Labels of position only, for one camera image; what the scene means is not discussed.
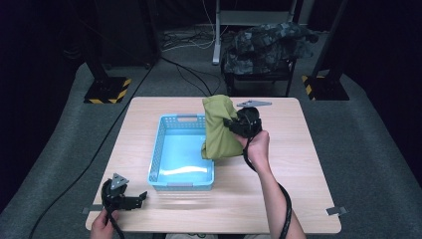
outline yellow and black hazard tape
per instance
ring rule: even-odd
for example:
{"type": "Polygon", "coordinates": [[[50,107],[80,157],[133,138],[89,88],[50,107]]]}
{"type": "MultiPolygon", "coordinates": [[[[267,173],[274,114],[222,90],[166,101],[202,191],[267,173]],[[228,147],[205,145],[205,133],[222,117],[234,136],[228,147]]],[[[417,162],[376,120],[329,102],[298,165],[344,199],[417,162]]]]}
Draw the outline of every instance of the yellow and black hazard tape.
{"type": "MultiPolygon", "coordinates": [[[[324,77],[317,76],[316,78],[317,79],[323,79],[324,77]]],[[[302,81],[304,82],[305,89],[307,90],[308,97],[310,97],[311,101],[315,101],[316,100],[316,94],[314,92],[314,89],[311,86],[310,80],[311,79],[308,76],[302,76],[302,81]]]]}
{"type": "Polygon", "coordinates": [[[113,97],[109,97],[109,98],[87,98],[87,99],[85,99],[85,103],[91,103],[91,104],[116,104],[116,103],[120,103],[123,100],[123,97],[127,93],[127,88],[129,87],[130,82],[131,82],[131,79],[126,79],[121,86],[121,90],[119,92],[116,92],[113,97]]]}

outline human hand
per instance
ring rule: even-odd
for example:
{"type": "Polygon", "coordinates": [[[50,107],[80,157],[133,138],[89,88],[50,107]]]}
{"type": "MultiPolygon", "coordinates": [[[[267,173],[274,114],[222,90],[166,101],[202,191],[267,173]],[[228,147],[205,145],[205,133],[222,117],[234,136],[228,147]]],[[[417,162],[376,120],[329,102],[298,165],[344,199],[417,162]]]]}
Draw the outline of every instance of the human hand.
{"type": "MultiPolygon", "coordinates": [[[[248,143],[248,139],[237,134],[234,135],[245,148],[246,144],[248,143]]],[[[270,169],[268,162],[269,144],[270,134],[265,130],[260,131],[249,143],[248,157],[258,172],[270,169]]]]}
{"type": "MultiPolygon", "coordinates": [[[[111,214],[114,220],[117,220],[118,214],[117,211],[114,211],[111,214]]],[[[103,208],[100,215],[94,220],[93,226],[91,228],[91,239],[111,239],[112,238],[112,225],[111,222],[106,217],[106,210],[103,208]]]]}

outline camouflage jacket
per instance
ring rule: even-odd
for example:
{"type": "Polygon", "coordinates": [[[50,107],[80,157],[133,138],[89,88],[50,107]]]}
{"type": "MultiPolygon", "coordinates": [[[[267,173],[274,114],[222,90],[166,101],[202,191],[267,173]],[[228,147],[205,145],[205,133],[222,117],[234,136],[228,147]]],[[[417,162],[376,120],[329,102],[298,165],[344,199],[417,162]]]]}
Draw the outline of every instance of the camouflage jacket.
{"type": "Polygon", "coordinates": [[[265,74],[288,70],[287,60],[313,55],[315,33],[293,22],[263,24],[240,31],[223,55],[224,73],[265,74]]]}

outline forearm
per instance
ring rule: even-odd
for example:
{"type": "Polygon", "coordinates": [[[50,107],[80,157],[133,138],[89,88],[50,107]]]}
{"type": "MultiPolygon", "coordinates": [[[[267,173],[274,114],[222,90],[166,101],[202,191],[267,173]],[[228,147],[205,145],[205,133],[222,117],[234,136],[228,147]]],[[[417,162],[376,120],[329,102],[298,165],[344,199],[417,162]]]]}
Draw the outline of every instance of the forearm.
{"type": "MultiPolygon", "coordinates": [[[[263,190],[271,237],[274,239],[280,238],[286,221],[286,197],[282,190],[280,190],[279,184],[271,169],[258,170],[258,175],[263,190]]],[[[292,220],[287,238],[306,238],[295,212],[292,213],[292,220]]]]}

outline green cloth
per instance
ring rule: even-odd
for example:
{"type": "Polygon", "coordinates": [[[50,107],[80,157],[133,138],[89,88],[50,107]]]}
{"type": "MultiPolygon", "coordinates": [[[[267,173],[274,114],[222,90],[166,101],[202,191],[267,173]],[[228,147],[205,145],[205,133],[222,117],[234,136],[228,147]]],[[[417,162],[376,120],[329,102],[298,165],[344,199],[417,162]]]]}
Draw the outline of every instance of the green cloth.
{"type": "Polygon", "coordinates": [[[243,152],[242,144],[224,126],[223,119],[236,119],[233,102],[223,95],[202,100],[205,109],[206,138],[202,144],[202,158],[220,159],[238,156],[243,152]]]}

